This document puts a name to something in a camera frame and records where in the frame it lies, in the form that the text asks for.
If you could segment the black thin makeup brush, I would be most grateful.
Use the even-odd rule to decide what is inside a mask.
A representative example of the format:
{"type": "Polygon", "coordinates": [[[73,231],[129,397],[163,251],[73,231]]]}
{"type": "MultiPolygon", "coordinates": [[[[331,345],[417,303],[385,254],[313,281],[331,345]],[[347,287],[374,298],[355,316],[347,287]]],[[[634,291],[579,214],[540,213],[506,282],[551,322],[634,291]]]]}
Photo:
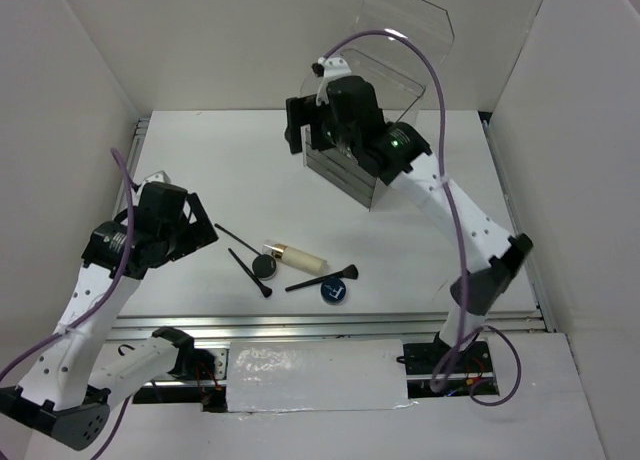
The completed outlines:
{"type": "Polygon", "coordinates": [[[247,249],[249,249],[250,251],[252,251],[254,254],[256,255],[262,255],[262,252],[257,250],[256,248],[254,248],[252,245],[250,245],[249,243],[247,243],[246,241],[244,241],[243,239],[241,239],[239,236],[237,236],[236,234],[232,233],[231,231],[229,231],[228,229],[226,229],[225,227],[223,227],[222,225],[218,224],[218,223],[214,223],[214,227],[219,230],[222,231],[223,233],[225,233],[227,236],[229,236],[230,238],[232,238],[233,240],[235,240],[236,242],[238,242],[239,244],[243,245],[244,247],[246,247],[247,249]]]}

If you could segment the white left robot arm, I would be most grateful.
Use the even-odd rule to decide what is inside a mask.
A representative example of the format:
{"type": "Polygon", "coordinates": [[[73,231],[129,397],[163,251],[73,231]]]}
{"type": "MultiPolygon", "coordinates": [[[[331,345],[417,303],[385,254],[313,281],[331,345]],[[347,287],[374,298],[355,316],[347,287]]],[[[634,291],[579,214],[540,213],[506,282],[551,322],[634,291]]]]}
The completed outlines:
{"type": "Polygon", "coordinates": [[[95,362],[122,308],[146,273],[217,241],[199,197],[152,181],[138,202],[93,230],[76,286],[37,360],[15,386],[1,390],[1,412],[75,451],[100,435],[111,410],[158,376],[211,378],[214,353],[174,327],[160,327],[112,364],[95,362]]]}

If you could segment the cream foundation bottle gold collar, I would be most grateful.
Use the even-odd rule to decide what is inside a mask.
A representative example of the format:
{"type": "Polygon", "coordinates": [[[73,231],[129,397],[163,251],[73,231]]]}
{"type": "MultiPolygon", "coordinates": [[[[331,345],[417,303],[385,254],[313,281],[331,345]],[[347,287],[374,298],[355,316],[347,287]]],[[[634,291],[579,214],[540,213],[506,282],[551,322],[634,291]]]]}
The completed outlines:
{"type": "Polygon", "coordinates": [[[322,258],[278,242],[265,242],[262,253],[284,265],[316,276],[324,275],[328,266],[322,258]]]}

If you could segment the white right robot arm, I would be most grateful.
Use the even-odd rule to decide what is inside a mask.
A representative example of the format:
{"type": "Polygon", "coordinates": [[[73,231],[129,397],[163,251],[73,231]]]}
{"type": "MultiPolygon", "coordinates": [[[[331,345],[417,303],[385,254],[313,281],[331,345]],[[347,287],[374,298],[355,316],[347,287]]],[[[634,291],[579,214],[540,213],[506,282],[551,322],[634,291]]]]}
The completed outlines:
{"type": "Polygon", "coordinates": [[[437,335],[437,364],[457,371],[470,358],[467,343],[496,299],[518,275],[533,248],[525,234],[512,234],[491,218],[441,169],[441,160],[410,124],[386,120],[373,85],[360,76],[331,80],[323,92],[285,101],[285,139],[302,151],[302,131],[318,151],[348,152],[367,174],[402,193],[458,248],[460,275],[437,335]]]}

